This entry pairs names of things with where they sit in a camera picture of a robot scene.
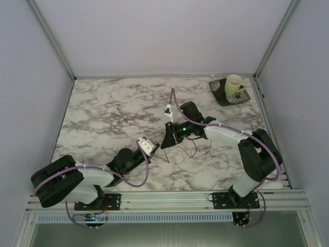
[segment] white wall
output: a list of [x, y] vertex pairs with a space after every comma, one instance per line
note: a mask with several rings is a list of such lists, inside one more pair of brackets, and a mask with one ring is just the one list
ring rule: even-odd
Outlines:
[[304, 0], [270, 59], [261, 85], [285, 164], [304, 188], [329, 246], [329, 2]]
[[25, 1], [1, 1], [0, 33], [0, 239], [12, 246], [72, 83]]
[[254, 73], [290, 0], [35, 0], [76, 76]]

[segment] robotic arm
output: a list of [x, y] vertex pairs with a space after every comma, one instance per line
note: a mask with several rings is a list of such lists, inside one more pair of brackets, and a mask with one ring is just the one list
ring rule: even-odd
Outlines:
[[[180, 110], [185, 116], [195, 122], [204, 124], [212, 123], [219, 126], [222, 124], [213, 117], [203, 118], [196, 105], [191, 101], [181, 105]], [[168, 122], [166, 123], [166, 135], [161, 149], [179, 144], [183, 141], [184, 137], [191, 134], [205, 139], [217, 140], [227, 146], [238, 149], [244, 166], [244, 174], [229, 188], [228, 197], [235, 207], [244, 207], [248, 195], [276, 169], [276, 166], [269, 153], [253, 139], [219, 126], [199, 126], [189, 121], [181, 124]], [[258, 129], [254, 132], [249, 132], [249, 134], [263, 142], [275, 156], [277, 162], [279, 164], [282, 163], [280, 153], [265, 130]]]
[[[139, 138], [139, 147], [147, 155], [148, 163], [159, 148], [159, 144], [149, 139]], [[132, 151], [129, 148], [121, 149], [114, 159], [103, 167], [85, 169], [86, 166], [76, 162], [71, 155], [65, 155], [45, 168], [39, 170], [31, 177], [34, 188], [49, 180], [56, 174], [62, 174], [44, 183], [38, 190], [38, 197], [42, 207], [51, 207], [61, 201], [81, 202], [88, 210], [101, 210], [106, 196], [101, 187], [113, 187], [120, 182], [124, 175], [144, 163], [144, 156], [140, 149]], [[105, 170], [114, 171], [112, 175]]]

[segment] black wire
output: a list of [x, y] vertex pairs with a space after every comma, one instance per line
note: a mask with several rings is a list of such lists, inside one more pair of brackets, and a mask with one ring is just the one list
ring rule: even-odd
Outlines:
[[158, 156], [153, 156], [153, 157], [155, 157], [155, 158], [160, 158], [160, 159], [162, 159], [162, 160], [164, 160], [165, 162], [167, 162], [168, 164], [169, 164], [169, 160], [168, 160], [168, 158], [167, 158], [167, 160], [165, 160], [164, 158], [161, 158], [161, 157], [158, 157]]
[[157, 156], [167, 156], [168, 153], [164, 152], [164, 154], [157, 154]]
[[210, 140], [210, 146], [209, 146], [209, 149], [208, 149], [208, 151], [207, 151], [206, 153], [201, 154], [201, 155], [199, 155], [198, 157], [192, 157], [192, 158], [200, 158], [201, 156], [204, 156], [204, 155], [206, 155], [207, 153], [209, 153], [210, 149], [211, 149], [211, 140]]
[[198, 140], [198, 139], [201, 139], [202, 137], [197, 137], [197, 138], [193, 138], [193, 139], [191, 139], [191, 138], [189, 138], [188, 136], [186, 137], [186, 139], [187, 140]]
[[173, 147], [170, 147], [170, 148], [180, 148], [181, 150], [183, 150], [183, 152], [188, 156], [188, 157], [191, 157], [191, 155], [189, 155], [185, 150], [184, 148], [180, 147], [180, 146], [173, 146]]
[[197, 147], [196, 147], [196, 144], [195, 144], [194, 140], [192, 140], [192, 139], [188, 139], [188, 140], [191, 140], [193, 142], [194, 146], [195, 146], [194, 154], [191, 157], [189, 157], [189, 158], [193, 158], [195, 156], [196, 152], [197, 152]]

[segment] white cup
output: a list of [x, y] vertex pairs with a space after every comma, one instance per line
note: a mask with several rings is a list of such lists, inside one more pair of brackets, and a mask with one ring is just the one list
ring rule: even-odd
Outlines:
[[226, 78], [226, 83], [225, 83], [225, 94], [230, 96], [234, 95], [244, 89], [246, 89], [247, 84], [242, 83], [242, 78], [238, 75], [229, 75]]

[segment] marble tabletop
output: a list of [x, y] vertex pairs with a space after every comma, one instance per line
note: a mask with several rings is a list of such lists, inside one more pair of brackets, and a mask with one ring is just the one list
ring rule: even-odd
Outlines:
[[[165, 123], [170, 121], [163, 111], [171, 87], [176, 90], [179, 104], [193, 101], [204, 117], [215, 117], [241, 130], [263, 128], [249, 78], [245, 77], [243, 81], [249, 85], [247, 92], [251, 100], [227, 107], [221, 107], [210, 91], [208, 83], [216, 79], [222, 77], [76, 81], [53, 161], [70, 154], [76, 161], [100, 166], [110, 162], [122, 148], [135, 150], [139, 137], [145, 136], [161, 144]], [[159, 149], [158, 157], [151, 160], [150, 176], [143, 187], [133, 188], [122, 182], [113, 191], [228, 189], [243, 172], [239, 152], [220, 142], [213, 141], [211, 148], [209, 140], [198, 139], [195, 143], [197, 153], [194, 157], [199, 158], [189, 158], [176, 146]], [[195, 151], [190, 140], [184, 140], [178, 146], [189, 155]], [[145, 165], [126, 177], [131, 183], [140, 184], [145, 178]], [[282, 183], [266, 182], [262, 188], [280, 189]]]

